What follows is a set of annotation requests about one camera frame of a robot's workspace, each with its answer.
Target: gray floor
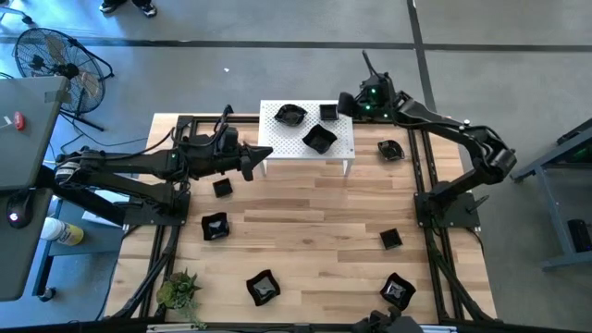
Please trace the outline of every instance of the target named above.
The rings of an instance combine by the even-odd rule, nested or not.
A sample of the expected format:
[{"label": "gray floor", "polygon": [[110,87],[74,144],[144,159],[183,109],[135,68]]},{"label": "gray floor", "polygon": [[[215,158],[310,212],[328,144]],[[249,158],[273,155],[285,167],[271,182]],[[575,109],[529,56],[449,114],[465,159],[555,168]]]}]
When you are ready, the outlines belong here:
[{"label": "gray floor", "polygon": [[[17,1],[42,27],[77,37],[135,40],[372,42],[413,41],[406,2],[362,0],[154,0],[160,13],[145,19],[131,5],[104,17],[99,1]],[[426,43],[591,44],[592,3],[583,0],[416,0]],[[0,33],[18,35],[26,27],[6,16]],[[367,73],[356,49],[259,49],[93,47],[109,61],[116,77],[107,82],[101,106],[89,120],[107,127],[88,129],[101,142],[122,142],[147,135],[155,112],[220,112],[232,104],[237,112],[256,112],[262,99],[331,99],[355,92]],[[0,71],[18,73],[11,44],[0,44]],[[423,99],[412,50],[369,51],[378,70],[388,70],[398,88]],[[494,128],[517,150],[523,166],[552,148],[565,131],[588,119],[592,94],[590,53],[427,52],[427,64],[438,112]],[[74,131],[59,121],[56,152]],[[67,151],[89,144],[80,140]],[[125,152],[143,142],[119,146]],[[588,193],[586,175],[554,178],[562,196],[572,185]],[[481,187],[490,194],[479,209],[486,263],[499,317],[507,322],[590,330],[591,265],[543,273],[541,260],[560,248],[533,179],[521,185],[509,180]],[[566,217],[589,219],[581,207],[563,208]],[[63,285],[60,302],[43,304],[52,315],[31,318],[19,309],[37,300],[24,296],[0,303],[0,326],[25,326],[92,319],[104,294],[78,295],[98,286],[105,290],[113,260],[92,256],[76,265],[92,265],[97,278],[70,277],[55,269]]]}]

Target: wooden table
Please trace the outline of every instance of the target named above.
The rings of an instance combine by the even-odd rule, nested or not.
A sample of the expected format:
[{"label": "wooden table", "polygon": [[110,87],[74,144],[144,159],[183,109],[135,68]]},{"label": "wooden table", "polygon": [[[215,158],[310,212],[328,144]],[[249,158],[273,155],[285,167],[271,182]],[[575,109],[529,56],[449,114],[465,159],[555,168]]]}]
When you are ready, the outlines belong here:
[{"label": "wooden table", "polygon": [[[147,145],[164,137],[177,117],[154,115]],[[198,132],[210,133],[212,127],[202,124]],[[242,140],[257,144],[258,124],[236,127]],[[386,311],[389,303],[378,292],[386,278],[397,272],[417,288],[404,313],[418,323],[437,322],[426,243],[415,221],[407,131],[390,125],[354,125],[354,136],[356,163],[347,179],[339,161],[275,161],[269,164],[266,178],[254,172],[252,182],[244,181],[240,172],[229,172],[191,183],[190,215],[181,230],[175,271],[187,267],[190,274],[198,274],[203,289],[196,292],[197,314],[202,321],[355,323],[372,310]],[[387,139],[399,142],[409,157],[382,162],[376,143]],[[170,146],[168,142],[161,148]],[[455,143],[432,136],[432,148],[440,179],[462,174]],[[421,143],[419,151],[426,170]],[[212,182],[225,177],[232,181],[234,193],[217,199]],[[424,178],[429,189],[426,173]],[[141,180],[157,181],[153,177]],[[231,235],[204,241],[202,216],[216,212],[228,212]],[[378,233],[390,228],[399,230],[403,245],[385,251]],[[124,240],[107,315],[123,306],[146,274],[154,230],[145,226]],[[451,229],[450,239],[459,279],[483,310],[495,316],[475,237],[466,230]],[[281,295],[256,307],[245,280],[267,268],[276,277]],[[448,283],[443,282],[442,288],[452,314]],[[151,315],[154,310],[153,299]],[[167,320],[183,319],[168,311]]]}]

